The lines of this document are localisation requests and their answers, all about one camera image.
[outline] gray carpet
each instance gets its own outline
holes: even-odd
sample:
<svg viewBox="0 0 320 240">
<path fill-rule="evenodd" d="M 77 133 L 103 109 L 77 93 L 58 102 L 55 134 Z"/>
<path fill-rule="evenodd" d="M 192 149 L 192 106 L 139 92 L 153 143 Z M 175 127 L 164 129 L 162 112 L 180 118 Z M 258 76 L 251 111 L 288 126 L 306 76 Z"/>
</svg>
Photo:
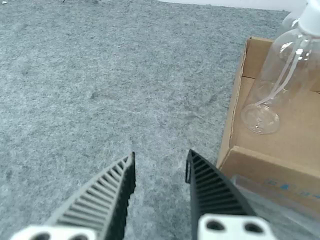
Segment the gray carpet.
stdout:
<svg viewBox="0 0 320 240">
<path fill-rule="evenodd" d="M 125 238 L 190 240 L 187 150 L 215 162 L 245 40 L 273 37 L 287 13 L 155 0 L 7 1 L 1 239 L 43 223 L 101 168 L 135 151 Z"/>
</svg>

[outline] box flap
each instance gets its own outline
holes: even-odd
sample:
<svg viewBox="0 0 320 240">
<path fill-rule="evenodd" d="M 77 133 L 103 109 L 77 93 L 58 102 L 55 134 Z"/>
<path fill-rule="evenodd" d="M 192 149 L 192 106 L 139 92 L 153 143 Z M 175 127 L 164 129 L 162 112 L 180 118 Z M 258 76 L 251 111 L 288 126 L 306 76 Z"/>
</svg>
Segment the box flap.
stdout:
<svg viewBox="0 0 320 240">
<path fill-rule="evenodd" d="M 228 113 L 227 113 L 227 117 L 224 125 L 221 147 L 220 147 L 219 156 L 217 160 L 218 166 L 222 164 L 222 161 L 226 156 L 230 147 L 230 139 L 232 136 L 232 127 L 233 127 L 235 109 L 238 102 L 241 76 L 243 74 L 243 68 L 244 68 L 244 63 L 246 59 L 246 52 L 248 50 L 248 46 L 250 45 L 250 41 L 251 39 L 248 39 L 247 42 L 245 43 L 243 53 L 239 58 L 238 68 L 235 73 L 235 79 L 234 79 L 233 88 L 232 88 L 232 95 L 230 99 L 229 109 L 228 109 Z"/>
</svg>

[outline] cardboard box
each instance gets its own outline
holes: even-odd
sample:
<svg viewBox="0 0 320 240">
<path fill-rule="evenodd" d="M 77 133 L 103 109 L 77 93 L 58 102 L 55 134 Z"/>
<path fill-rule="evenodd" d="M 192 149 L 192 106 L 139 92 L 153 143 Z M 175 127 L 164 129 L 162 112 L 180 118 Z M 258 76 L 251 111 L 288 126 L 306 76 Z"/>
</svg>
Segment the cardboard box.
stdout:
<svg viewBox="0 0 320 240">
<path fill-rule="evenodd" d="M 272 41 L 251 37 L 235 76 L 217 167 L 320 212 L 320 94 L 310 91 L 270 135 L 248 130 L 240 112 Z"/>
</svg>

